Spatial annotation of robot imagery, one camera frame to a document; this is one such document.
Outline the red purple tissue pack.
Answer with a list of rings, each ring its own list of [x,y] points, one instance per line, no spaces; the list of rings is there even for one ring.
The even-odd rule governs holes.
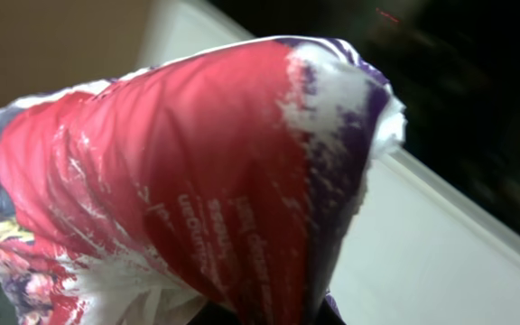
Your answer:
[[[275,36],[0,108],[0,285],[22,324],[334,323],[404,104],[347,42]]]

